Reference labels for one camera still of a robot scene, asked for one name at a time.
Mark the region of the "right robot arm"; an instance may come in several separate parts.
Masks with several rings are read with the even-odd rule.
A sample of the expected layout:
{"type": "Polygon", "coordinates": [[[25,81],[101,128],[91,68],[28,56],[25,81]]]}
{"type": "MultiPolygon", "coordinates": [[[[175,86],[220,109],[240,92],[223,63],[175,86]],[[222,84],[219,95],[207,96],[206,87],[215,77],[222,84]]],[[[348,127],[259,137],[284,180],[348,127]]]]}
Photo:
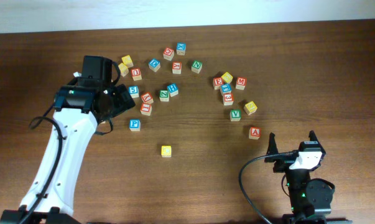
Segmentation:
{"type": "Polygon", "coordinates": [[[321,166],[326,151],[314,131],[308,141],[302,141],[299,148],[290,152],[278,151],[275,134],[270,133],[265,161],[273,163],[273,172],[283,173],[291,205],[291,214],[282,216],[283,223],[352,223],[346,218],[327,219],[335,185],[327,180],[313,179],[310,173],[321,166]]]}

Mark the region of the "blue P block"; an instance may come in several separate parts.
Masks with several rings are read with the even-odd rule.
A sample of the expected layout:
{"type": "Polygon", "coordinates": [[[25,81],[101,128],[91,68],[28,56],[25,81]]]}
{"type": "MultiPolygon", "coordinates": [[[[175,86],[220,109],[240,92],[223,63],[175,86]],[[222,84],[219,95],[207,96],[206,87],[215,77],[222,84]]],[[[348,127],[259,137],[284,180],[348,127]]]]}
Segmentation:
{"type": "Polygon", "coordinates": [[[139,119],[131,119],[129,121],[129,129],[131,131],[140,131],[141,130],[141,121],[139,119]]]}

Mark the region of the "yellow C block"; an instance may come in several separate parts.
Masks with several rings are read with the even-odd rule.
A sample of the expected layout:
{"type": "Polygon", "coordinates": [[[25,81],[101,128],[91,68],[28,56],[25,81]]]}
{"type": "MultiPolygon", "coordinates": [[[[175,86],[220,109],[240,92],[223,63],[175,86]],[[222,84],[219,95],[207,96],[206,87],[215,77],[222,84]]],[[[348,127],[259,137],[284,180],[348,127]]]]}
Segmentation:
{"type": "Polygon", "coordinates": [[[161,147],[161,156],[166,157],[172,157],[172,146],[162,146],[161,147]]]}

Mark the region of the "green V block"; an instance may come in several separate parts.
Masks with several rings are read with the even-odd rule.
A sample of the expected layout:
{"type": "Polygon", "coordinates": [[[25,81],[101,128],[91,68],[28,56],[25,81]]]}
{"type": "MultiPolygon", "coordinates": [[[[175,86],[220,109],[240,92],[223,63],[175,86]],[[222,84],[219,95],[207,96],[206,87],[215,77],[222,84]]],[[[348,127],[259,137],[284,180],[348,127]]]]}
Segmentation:
{"type": "Polygon", "coordinates": [[[240,110],[231,110],[230,111],[230,121],[237,122],[241,119],[241,111],[240,110]]]}

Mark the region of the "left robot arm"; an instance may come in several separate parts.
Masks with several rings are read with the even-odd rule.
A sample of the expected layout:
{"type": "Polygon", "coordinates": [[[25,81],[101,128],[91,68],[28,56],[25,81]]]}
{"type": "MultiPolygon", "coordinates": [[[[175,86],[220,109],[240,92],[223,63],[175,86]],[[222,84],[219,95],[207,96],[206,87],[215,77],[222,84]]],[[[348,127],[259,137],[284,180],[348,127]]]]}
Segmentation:
{"type": "Polygon", "coordinates": [[[52,125],[39,170],[17,210],[4,210],[0,223],[76,223],[73,202],[76,182],[88,143],[99,135],[103,121],[135,107],[125,85],[120,84],[118,64],[111,59],[86,55],[82,72],[55,94],[46,114],[32,119],[52,125]]]}

